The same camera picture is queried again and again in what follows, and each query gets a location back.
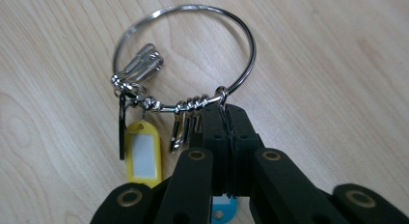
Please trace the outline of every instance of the yellow key tag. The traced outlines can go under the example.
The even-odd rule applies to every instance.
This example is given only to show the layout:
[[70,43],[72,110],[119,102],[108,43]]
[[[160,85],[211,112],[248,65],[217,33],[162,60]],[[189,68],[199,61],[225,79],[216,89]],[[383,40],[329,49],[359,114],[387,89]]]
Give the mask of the yellow key tag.
[[125,163],[129,182],[155,187],[162,182],[160,138],[146,121],[131,124],[125,132]]

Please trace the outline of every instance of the white label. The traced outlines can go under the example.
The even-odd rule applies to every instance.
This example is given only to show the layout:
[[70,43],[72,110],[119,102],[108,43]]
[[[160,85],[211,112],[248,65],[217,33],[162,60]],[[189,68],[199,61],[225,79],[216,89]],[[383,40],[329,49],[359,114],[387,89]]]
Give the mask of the white label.
[[133,177],[155,178],[153,136],[136,134],[131,141]]

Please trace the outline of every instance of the metal rivet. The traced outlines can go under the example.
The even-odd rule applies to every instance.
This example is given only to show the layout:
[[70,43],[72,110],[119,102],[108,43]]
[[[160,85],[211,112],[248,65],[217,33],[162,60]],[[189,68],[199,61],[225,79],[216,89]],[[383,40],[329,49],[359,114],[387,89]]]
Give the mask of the metal rivet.
[[353,204],[363,208],[374,208],[376,206],[375,200],[369,197],[367,194],[358,191],[350,190],[345,193],[346,198]]
[[193,151],[193,152],[190,152],[188,156],[189,158],[193,160],[201,160],[205,158],[205,153],[202,151]]
[[216,219],[216,220],[222,220],[223,217],[225,217],[225,214],[224,214],[221,210],[216,210],[216,211],[213,213],[213,217],[214,217],[214,219]]
[[265,151],[262,156],[268,160],[279,160],[281,156],[274,151]]
[[[132,196],[131,199],[126,199],[126,196]],[[139,203],[142,199],[142,192],[139,189],[130,188],[122,192],[117,199],[121,207],[131,207]]]

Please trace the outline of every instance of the key ring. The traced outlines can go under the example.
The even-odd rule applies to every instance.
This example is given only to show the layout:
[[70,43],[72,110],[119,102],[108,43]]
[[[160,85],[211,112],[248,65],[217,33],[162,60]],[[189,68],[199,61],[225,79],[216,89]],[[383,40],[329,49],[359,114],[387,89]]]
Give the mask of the key ring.
[[[163,16],[165,14],[171,14],[175,12],[182,11],[204,11],[220,14],[234,21],[243,30],[247,37],[247,41],[250,46],[250,58],[247,63],[246,68],[240,74],[240,76],[231,84],[229,87],[220,93],[220,87],[216,89],[215,95],[209,98],[207,95],[201,97],[194,97],[193,102],[179,102],[176,105],[166,105],[162,104],[159,100],[153,96],[143,96],[140,91],[146,91],[147,89],[141,86],[139,83],[157,71],[160,71],[163,59],[160,57],[159,53],[154,49],[153,44],[147,44],[135,57],[134,60],[124,69],[119,69],[119,58],[124,49],[124,46],[129,38],[135,36],[138,31],[146,26],[153,20]],[[150,110],[153,112],[171,112],[171,113],[184,113],[186,111],[198,110],[204,108],[214,102],[220,101],[221,99],[226,100],[227,95],[231,95],[237,88],[244,82],[253,69],[256,61],[256,43],[254,37],[247,27],[247,25],[236,15],[229,13],[228,11],[207,6],[207,5],[180,5],[169,7],[165,9],[158,10],[152,14],[149,14],[144,19],[140,20],[133,26],[131,26],[121,37],[117,48],[115,50],[114,62],[113,62],[113,72],[114,75],[111,78],[111,82],[114,84],[116,91],[121,91],[125,93],[128,100],[137,100],[138,104],[142,106],[145,110]]]

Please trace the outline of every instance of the light wooden surface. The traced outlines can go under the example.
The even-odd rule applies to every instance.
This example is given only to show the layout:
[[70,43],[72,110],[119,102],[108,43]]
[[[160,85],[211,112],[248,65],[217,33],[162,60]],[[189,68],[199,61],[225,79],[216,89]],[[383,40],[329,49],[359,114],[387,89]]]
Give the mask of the light wooden surface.
[[[267,147],[327,192],[355,182],[409,214],[409,0],[0,0],[1,223],[89,223],[126,182],[109,81],[116,42],[145,14],[186,3],[228,10],[253,31],[256,66],[229,103]],[[156,44],[165,69],[151,93],[176,103],[230,85],[247,61],[239,34],[212,15],[154,23],[141,44]],[[167,178],[173,116],[148,120]],[[233,223],[252,223],[247,207],[240,200]]]

